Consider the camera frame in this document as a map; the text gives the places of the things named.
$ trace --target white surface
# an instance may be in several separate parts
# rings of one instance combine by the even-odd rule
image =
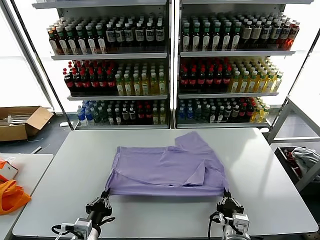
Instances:
[[[13,228],[15,236],[55,237],[51,227],[86,218],[105,188],[117,146],[164,147],[192,129],[73,131]],[[256,128],[195,129],[225,166],[232,196],[244,205],[251,235],[315,232],[318,225]],[[80,143],[83,148],[75,148]],[[100,238],[206,238],[220,197],[111,196],[115,221]],[[212,224],[211,236],[221,226]]]
[[[52,154],[0,153],[0,157],[13,159],[11,164],[19,170],[14,179],[18,186],[22,186],[24,191],[31,195],[31,202],[34,201],[36,197],[33,197],[32,193],[54,156]],[[0,239],[6,238],[23,208],[0,216]]]

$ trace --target cloth on rack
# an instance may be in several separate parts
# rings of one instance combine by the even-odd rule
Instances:
[[[300,146],[292,151],[292,156],[300,167],[302,176],[320,160],[320,155],[316,153],[316,150]]]
[[[0,184],[0,215],[14,212],[31,200],[17,181],[10,180]]]
[[[112,195],[222,196],[229,189],[225,169],[196,132],[175,146],[119,146],[105,189]]]

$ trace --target bottle label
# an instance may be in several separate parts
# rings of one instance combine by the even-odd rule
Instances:
[[[262,29],[261,27],[260,28],[254,27],[252,29],[251,39],[259,39],[261,29]]]
[[[83,39],[79,39],[78,42],[79,42],[82,54],[88,54],[85,41]]]
[[[115,31],[105,31],[106,39],[109,43],[114,43],[116,41]]]
[[[238,48],[239,39],[240,39],[240,36],[239,36],[239,35],[235,35],[235,36],[233,37],[232,45],[231,45],[231,49],[232,49],[232,50]]]
[[[219,115],[218,116],[218,120],[216,121],[217,123],[220,123],[221,121],[222,121],[222,119],[224,118],[224,116],[223,115]]]
[[[130,84],[125,85],[125,91],[127,96],[131,96],[131,87]]]
[[[158,124],[158,117],[157,116],[153,117],[153,124]]]
[[[49,42],[50,42],[50,45],[52,47],[54,54],[56,55],[58,53],[58,46],[57,46],[56,42],[53,40],[50,40]]]
[[[217,51],[220,36],[214,36],[212,40],[212,51]]]
[[[215,122],[215,115],[210,116],[210,123],[213,124]]]
[[[134,91],[135,91],[136,96],[140,96],[140,85],[139,84],[134,85]]]
[[[238,87],[238,82],[236,81],[232,84],[231,93],[235,93],[237,90],[237,87]]]
[[[289,28],[283,27],[279,38],[280,39],[287,39],[289,36],[289,33],[290,33],[290,27]]]
[[[189,36],[183,37],[183,51],[184,52],[188,51],[188,49],[189,49],[189,40],[190,40]]]
[[[205,52],[208,50],[208,46],[209,46],[209,36],[204,36],[203,37],[203,41],[202,41],[202,51]]]
[[[160,117],[160,123],[161,124],[165,124],[166,123],[166,117],[165,116],[161,116]]]
[[[200,79],[200,78],[198,78],[198,84],[205,84],[205,79]]]
[[[69,50],[68,50],[68,46],[65,40],[59,40],[59,43],[61,45],[61,48],[64,52],[65,55],[69,55]]]
[[[100,85],[100,87],[105,88],[108,84],[106,81],[100,81],[99,85]]]
[[[198,51],[199,39],[200,39],[199,36],[193,37],[193,40],[192,40],[192,51],[193,52]]]
[[[281,33],[281,28],[272,28],[271,34],[270,34],[270,38],[271,39],[278,39],[279,35]]]
[[[115,120],[118,125],[121,125],[121,117],[116,117]]]
[[[125,41],[125,32],[123,30],[115,30],[115,37],[117,42],[124,42]]]
[[[264,88],[265,83],[266,83],[266,81],[260,81],[259,82],[257,93],[261,93],[262,92],[262,89]]]
[[[122,85],[117,85],[116,88],[118,89],[119,96],[123,96],[124,95],[124,89],[123,89]]]
[[[246,82],[246,81],[244,81],[244,82],[241,83],[241,87],[240,87],[239,93],[244,93],[244,92],[245,92],[247,83],[248,83],[248,82]]]
[[[160,95],[165,95],[166,86],[163,82],[159,83]]]
[[[89,38],[88,43],[89,43],[92,54],[97,54],[97,47],[96,47],[95,41]]]
[[[75,44],[75,41],[72,40],[72,39],[69,39],[69,40],[68,40],[68,43],[69,43],[69,45],[70,45],[72,54],[73,54],[73,55],[78,55],[77,46],[76,46],[76,44]]]
[[[254,86],[255,86],[256,82],[255,81],[251,81],[249,83],[248,89],[247,89],[247,93],[253,93],[254,92]]]
[[[101,53],[102,54],[106,54],[107,53],[107,48],[106,48],[105,40],[100,38],[100,39],[98,39],[98,43],[99,43],[99,46],[100,46]]]
[[[222,43],[222,51],[226,51],[228,49],[229,41],[230,41],[230,36],[229,35],[224,36],[223,43]]]
[[[163,29],[155,30],[155,39],[160,42],[165,40],[165,31]]]
[[[125,41],[126,42],[133,42],[134,40],[134,33],[132,30],[124,30],[124,36],[125,36]]]
[[[242,39],[249,39],[250,36],[251,36],[251,32],[252,32],[252,28],[244,27],[244,28],[242,29],[241,38],[242,38]]]
[[[110,125],[115,125],[114,119],[112,117],[109,117],[109,123]]]
[[[98,81],[92,81],[91,82],[91,86],[94,87],[94,88],[97,88],[100,86],[99,82]]]
[[[261,31],[260,38],[261,39],[268,39],[270,37],[271,27],[264,27]]]
[[[148,91],[148,84],[142,84],[142,91],[144,96],[148,96],[149,91]]]
[[[152,42],[155,40],[155,30],[153,29],[146,29],[145,30],[145,38],[148,42]]]
[[[230,83],[230,78],[224,78],[223,79],[224,84],[229,84]]]
[[[143,42],[145,40],[144,30],[135,30],[135,37],[138,42]]]

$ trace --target bottle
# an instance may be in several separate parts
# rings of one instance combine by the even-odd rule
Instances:
[[[282,26],[281,33],[279,35],[279,38],[276,41],[279,49],[283,49],[285,47],[285,42],[289,37],[290,30],[291,30],[290,22],[286,21],[285,24]]]
[[[183,43],[182,43],[182,50],[183,52],[187,52],[189,51],[189,41],[190,41],[190,34],[189,34],[189,27],[190,27],[190,23],[189,22],[185,22],[183,24],[183,34],[182,34],[182,39],[183,39]]]
[[[106,40],[108,42],[108,48],[111,52],[116,50],[116,33],[111,24],[106,25]]]
[[[235,29],[234,29],[234,34],[231,38],[231,41],[230,41],[230,49],[231,51],[235,51],[237,48],[238,48],[238,43],[239,43],[239,40],[240,40],[240,30],[241,30],[241,25],[242,23],[237,21],[235,23]]]
[[[258,48],[258,41],[261,34],[261,21],[257,21],[255,26],[252,28],[250,41],[249,41],[249,48],[256,49]]]
[[[61,26],[57,26],[55,29],[58,33],[58,40],[59,40],[59,43],[60,43],[60,46],[62,48],[64,55],[70,55],[71,48],[70,48],[70,45],[67,41],[67,38],[63,32],[63,28]]]
[[[227,51],[229,42],[230,42],[230,30],[231,30],[231,22],[227,21],[225,23],[225,28],[224,28],[224,35],[223,38],[221,39],[221,50],[222,51]]]
[[[242,34],[241,34],[241,39],[240,39],[240,48],[241,49],[246,49],[249,46],[249,39],[252,33],[252,21],[247,21],[246,25],[242,28]]]
[[[214,24],[214,33],[212,35],[212,44],[211,44],[211,51],[217,51],[220,42],[220,26],[221,22],[215,22]]]
[[[238,92],[239,93],[244,93],[245,92],[247,84],[248,84],[248,81],[249,81],[248,77],[249,77],[249,72],[248,71],[244,71],[241,83],[238,86]]]
[[[231,83],[229,84],[228,92],[230,92],[230,93],[236,93],[237,92],[237,88],[238,88],[239,81],[240,81],[239,80],[239,76],[240,76],[240,72],[239,71],[235,71],[233,79],[231,80]]]
[[[210,31],[210,22],[206,21],[204,23],[204,30],[203,30],[202,43],[201,43],[203,52],[208,51],[208,48],[209,48],[209,42],[210,42],[209,31]]]
[[[277,39],[279,38],[281,30],[282,30],[281,23],[282,23],[281,21],[278,21],[276,23],[276,25],[273,26],[271,33],[270,33],[270,38],[268,41],[268,49],[277,49],[278,48]]]
[[[200,40],[200,35],[199,35],[199,30],[200,30],[200,22],[195,22],[194,23],[194,28],[193,28],[193,34],[192,34],[192,51],[196,52],[198,51],[199,47],[199,40]]]
[[[217,124],[221,123],[223,121],[224,118],[224,113],[225,113],[225,107],[224,106],[220,106],[220,110],[219,113],[217,115]]]
[[[102,26],[97,25],[97,26],[95,26],[95,29],[98,34],[98,44],[99,44],[100,52],[102,54],[106,54],[107,53],[107,46],[106,46],[106,39],[104,36]]]
[[[251,76],[249,78],[248,84],[246,85],[246,93],[253,93],[254,89],[257,87],[258,79],[257,79],[257,71],[252,71]]]

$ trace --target floor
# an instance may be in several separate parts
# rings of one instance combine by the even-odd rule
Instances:
[[[68,126],[60,127],[60,123],[65,122],[65,118],[61,115],[55,115],[50,122],[38,133],[37,136],[30,138],[29,140],[16,141],[16,142],[2,142],[0,143],[0,153],[31,153],[38,147],[42,147],[40,154],[56,154],[60,146],[64,142],[68,133],[71,131]],[[283,127],[278,133],[277,137],[310,137],[316,136],[316,134],[299,118],[296,114],[291,114],[285,121]],[[315,149],[320,153],[320,142],[309,143],[284,143],[284,144],[272,144],[271,148],[274,151],[279,146],[305,146],[311,149]],[[313,217],[317,222],[320,222],[320,204],[318,197],[314,196],[302,196]],[[252,238],[255,240],[302,240],[317,238],[305,238],[306,236],[294,235],[294,236],[266,236],[264,238]]]

